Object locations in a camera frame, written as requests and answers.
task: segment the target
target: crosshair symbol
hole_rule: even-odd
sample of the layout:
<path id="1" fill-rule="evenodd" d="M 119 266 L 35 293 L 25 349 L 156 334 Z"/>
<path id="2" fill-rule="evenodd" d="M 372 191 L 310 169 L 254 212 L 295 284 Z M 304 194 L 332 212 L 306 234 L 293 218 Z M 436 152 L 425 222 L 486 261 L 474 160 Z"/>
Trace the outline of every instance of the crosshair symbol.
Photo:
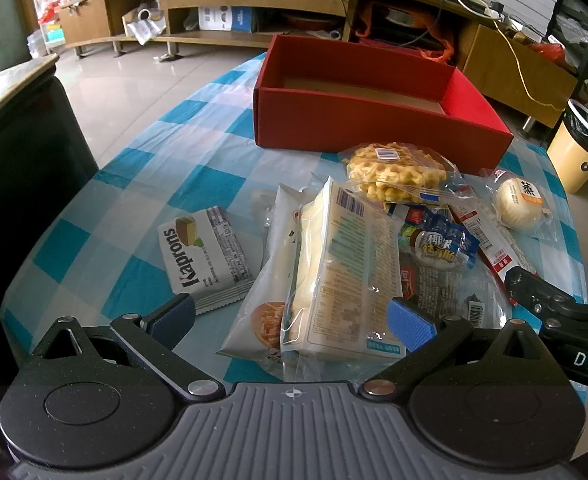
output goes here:
<path id="1" fill-rule="evenodd" d="M 296 399 L 296 397 L 300 397 L 302 394 L 303 393 L 297 388 L 290 388 L 285 392 L 285 395 L 291 399 Z"/>

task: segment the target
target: cabinet door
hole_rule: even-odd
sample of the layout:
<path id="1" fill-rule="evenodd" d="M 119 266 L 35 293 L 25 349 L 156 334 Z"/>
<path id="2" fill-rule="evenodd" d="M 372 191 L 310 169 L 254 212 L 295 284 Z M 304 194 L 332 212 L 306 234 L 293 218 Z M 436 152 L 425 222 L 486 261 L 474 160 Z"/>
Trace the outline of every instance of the cabinet door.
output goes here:
<path id="1" fill-rule="evenodd" d="M 105 0 L 87 0 L 75 8 L 60 9 L 58 15 L 68 46 L 111 36 Z"/>

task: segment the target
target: snack package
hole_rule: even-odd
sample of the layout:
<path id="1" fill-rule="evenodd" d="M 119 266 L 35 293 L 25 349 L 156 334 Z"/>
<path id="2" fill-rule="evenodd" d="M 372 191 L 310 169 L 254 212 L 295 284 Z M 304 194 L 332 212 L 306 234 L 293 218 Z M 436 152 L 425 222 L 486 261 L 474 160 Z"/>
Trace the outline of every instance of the snack package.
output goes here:
<path id="1" fill-rule="evenodd" d="M 387 304 L 401 292 L 394 219 L 330 178 L 299 224 L 281 336 L 285 380 L 357 381 L 403 357 L 387 328 Z"/>
<path id="2" fill-rule="evenodd" d="M 447 208 L 396 205 L 403 297 L 434 317 L 457 314 L 477 328 L 500 328 L 512 309 L 494 275 L 476 259 L 478 240 Z"/>
<path id="3" fill-rule="evenodd" d="M 494 216 L 494 212 L 480 198 L 451 203 L 450 209 L 458 221 L 478 238 L 481 252 L 490 268 L 505 283 L 505 274 L 512 267 L 523 267 L 537 274 L 532 263 L 519 248 L 507 227 Z"/>
<path id="4" fill-rule="evenodd" d="M 469 187 L 454 164 L 413 144 L 365 144 L 341 156 L 349 184 L 377 202 L 440 203 Z"/>
<path id="5" fill-rule="evenodd" d="M 171 290 L 192 295 L 197 314 L 241 300 L 250 290 L 253 276 L 221 207 L 160 225 L 158 236 Z"/>
<path id="6" fill-rule="evenodd" d="M 256 361 L 265 371 L 282 377 L 280 323 L 289 297 L 295 268 L 300 207 L 314 198 L 311 192 L 279 186 L 267 215 L 265 264 L 251 286 L 217 352 Z"/>
<path id="7" fill-rule="evenodd" d="M 501 224 L 536 238 L 556 241 L 552 213 L 534 182 L 504 170 L 485 174 L 485 186 Z"/>

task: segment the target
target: orange and white label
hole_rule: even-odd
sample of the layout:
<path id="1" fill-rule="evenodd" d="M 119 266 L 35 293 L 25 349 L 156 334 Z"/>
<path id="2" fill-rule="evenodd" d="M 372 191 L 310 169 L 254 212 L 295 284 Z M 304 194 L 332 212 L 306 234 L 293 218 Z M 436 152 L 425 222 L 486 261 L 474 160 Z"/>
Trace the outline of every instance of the orange and white label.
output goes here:
<path id="1" fill-rule="evenodd" d="M 523 200 L 527 202 L 531 202 L 533 204 L 542 204 L 543 199 L 536 189 L 536 186 L 527 180 L 523 180 L 520 178 L 516 179 L 519 183 L 520 187 L 520 195 L 523 197 Z"/>

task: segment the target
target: blue gripper pad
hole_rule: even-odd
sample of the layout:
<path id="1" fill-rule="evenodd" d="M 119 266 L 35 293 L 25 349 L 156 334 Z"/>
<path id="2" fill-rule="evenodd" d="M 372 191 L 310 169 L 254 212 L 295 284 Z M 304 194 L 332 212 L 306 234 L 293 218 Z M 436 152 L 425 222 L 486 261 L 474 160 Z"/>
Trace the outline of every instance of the blue gripper pad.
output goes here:
<path id="1" fill-rule="evenodd" d="M 418 314 L 403 298 L 393 298 L 387 304 L 387 326 L 410 352 L 427 343 L 437 331 L 433 321 Z"/>

